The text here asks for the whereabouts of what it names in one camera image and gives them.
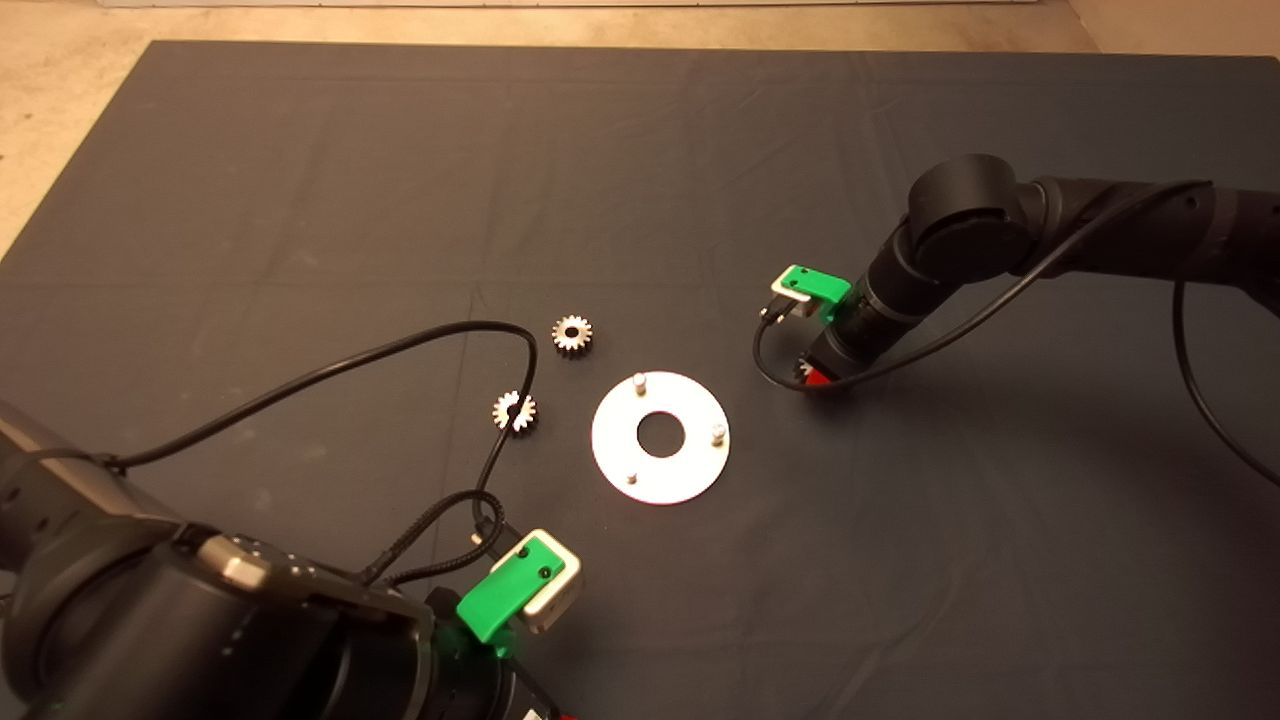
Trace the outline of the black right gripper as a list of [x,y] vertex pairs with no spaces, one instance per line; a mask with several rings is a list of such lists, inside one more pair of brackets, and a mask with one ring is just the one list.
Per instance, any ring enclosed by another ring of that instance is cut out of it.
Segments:
[[901,340],[901,322],[868,300],[846,304],[808,348],[805,387],[826,387],[860,374]]

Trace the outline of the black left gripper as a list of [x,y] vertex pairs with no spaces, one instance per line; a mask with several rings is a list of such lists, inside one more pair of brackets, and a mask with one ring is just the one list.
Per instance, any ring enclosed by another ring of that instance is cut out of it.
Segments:
[[430,719],[554,719],[556,701],[512,659],[499,659],[463,624],[456,610],[460,594],[431,591],[428,606],[431,633]]

